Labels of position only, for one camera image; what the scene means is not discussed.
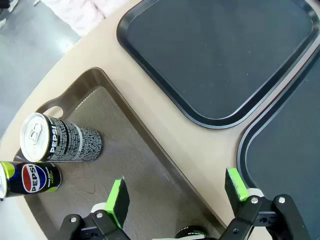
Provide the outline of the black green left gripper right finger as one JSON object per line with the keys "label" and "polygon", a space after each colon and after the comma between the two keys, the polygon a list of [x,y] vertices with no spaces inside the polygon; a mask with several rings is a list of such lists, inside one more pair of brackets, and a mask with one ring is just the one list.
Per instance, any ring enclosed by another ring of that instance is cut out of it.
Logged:
{"label": "black green left gripper right finger", "polygon": [[255,227],[264,227],[273,240],[310,240],[310,234],[293,199],[287,194],[269,200],[250,195],[238,170],[227,168],[224,188],[234,219],[221,240],[247,240]]}

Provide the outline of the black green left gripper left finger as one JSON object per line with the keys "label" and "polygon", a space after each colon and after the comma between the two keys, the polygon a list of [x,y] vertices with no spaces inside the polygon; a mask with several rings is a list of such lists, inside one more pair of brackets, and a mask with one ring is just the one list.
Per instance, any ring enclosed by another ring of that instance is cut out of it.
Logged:
{"label": "black green left gripper left finger", "polygon": [[67,215],[58,230],[60,240],[128,240],[123,227],[130,197],[124,178],[116,179],[106,202],[94,205],[86,217]]}

